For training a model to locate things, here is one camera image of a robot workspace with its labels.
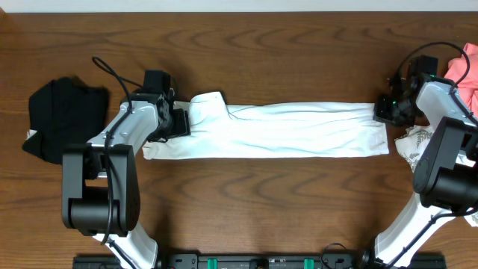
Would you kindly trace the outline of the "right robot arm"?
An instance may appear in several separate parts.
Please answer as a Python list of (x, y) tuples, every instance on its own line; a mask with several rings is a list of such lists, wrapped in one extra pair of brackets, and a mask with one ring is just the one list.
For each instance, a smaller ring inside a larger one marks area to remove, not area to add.
[(441, 226), (477, 212), (477, 166), (456, 161), (459, 155), (477, 161), (477, 119), (456, 82), (438, 77), (437, 68), (437, 58), (412, 58), (406, 76), (397, 72), (389, 81), (391, 94), (375, 104), (375, 121), (410, 126), (424, 115), (434, 132), (415, 166), (411, 199), (364, 253), (365, 268), (406, 268)]

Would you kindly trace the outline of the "pink garment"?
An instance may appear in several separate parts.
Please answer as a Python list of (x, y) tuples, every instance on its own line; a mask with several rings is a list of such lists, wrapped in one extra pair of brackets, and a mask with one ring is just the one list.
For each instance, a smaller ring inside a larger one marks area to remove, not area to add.
[[(459, 95), (466, 106), (477, 117), (477, 88), (478, 88), (478, 62), (477, 62), (477, 45), (474, 43), (466, 43), (464, 52), (470, 61), (470, 69), (466, 77), (458, 83)], [(454, 58), (448, 62), (448, 71), (445, 78), (458, 81), (467, 67), (466, 60), (463, 56)]]

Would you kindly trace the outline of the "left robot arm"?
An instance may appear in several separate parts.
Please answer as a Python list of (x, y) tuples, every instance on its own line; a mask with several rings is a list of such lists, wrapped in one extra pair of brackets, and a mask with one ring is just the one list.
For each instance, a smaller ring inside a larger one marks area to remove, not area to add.
[(118, 115), (86, 143), (63, 153), (62, 218), (104, 244), (112, 256), (79, 256), (74, 268), (161, 268), (158, 243), (139, 223), (135, 155), (146, 142), (190, 135), (188, 114), (175, 108), (170, 74), (147, 70), (122, 100)]

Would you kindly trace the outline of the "folded black garment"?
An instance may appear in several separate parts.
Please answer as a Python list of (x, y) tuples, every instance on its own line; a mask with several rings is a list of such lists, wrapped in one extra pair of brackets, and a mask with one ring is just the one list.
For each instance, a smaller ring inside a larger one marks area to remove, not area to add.
[(88, 86), (76, 76), (52, 80), (29, 97), (30, 129), (22, 149), (61, 164), (67, 146), (86, 143), (105, 128), (108, 106), (105, 87)]

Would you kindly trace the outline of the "white fern-print garment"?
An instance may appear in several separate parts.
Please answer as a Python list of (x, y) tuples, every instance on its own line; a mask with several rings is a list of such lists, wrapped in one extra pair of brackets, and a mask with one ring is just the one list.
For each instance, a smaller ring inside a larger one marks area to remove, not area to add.
[[(432, 126), (413, 126), (406, 129), (405, 135), (395, 139), (395, 146), (399, 155), (406, 160), (412, 172), (415, 171), (434, 131), (435, 129)], [(456, 163), (472, 167), (476, 162), (460, 153), (456, 159)], [(477, 227), (477, 213), (467, 216), (465, 219), (472, 227)]]

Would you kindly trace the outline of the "white printed t-shirt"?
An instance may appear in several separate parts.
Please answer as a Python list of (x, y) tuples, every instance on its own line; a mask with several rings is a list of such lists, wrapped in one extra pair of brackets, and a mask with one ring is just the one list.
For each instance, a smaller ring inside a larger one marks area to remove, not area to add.
[(195, 158), (361, 158), (387, 155), (385, 124), (373, 104), (292, 102), (228, 105), (220, 92), (176, 102), (188, 112), (190, 134), (147, 142), (147, 160)]

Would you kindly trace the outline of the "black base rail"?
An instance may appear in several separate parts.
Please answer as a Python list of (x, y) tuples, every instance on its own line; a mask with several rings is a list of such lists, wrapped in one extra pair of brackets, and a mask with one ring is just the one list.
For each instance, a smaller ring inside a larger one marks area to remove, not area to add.
[[(438, 253), (415, 254), (407, 267), (398, 262), (389, 267), (379, 259), (375, 259), (371, 250), (359, 255), (352, 250), (328, 250), (325, 253), (305, 256), (205, 256), (200, 253), (171, 253), (159, 255), (157, 269), (351, 269), (351, 268), (413, 268), (413, 269), (446, 269), (445, 257)], [(126, 268), (120, 264), (116, 256), (77, 256), (72, 260), (74, 269), (113, 269)]]

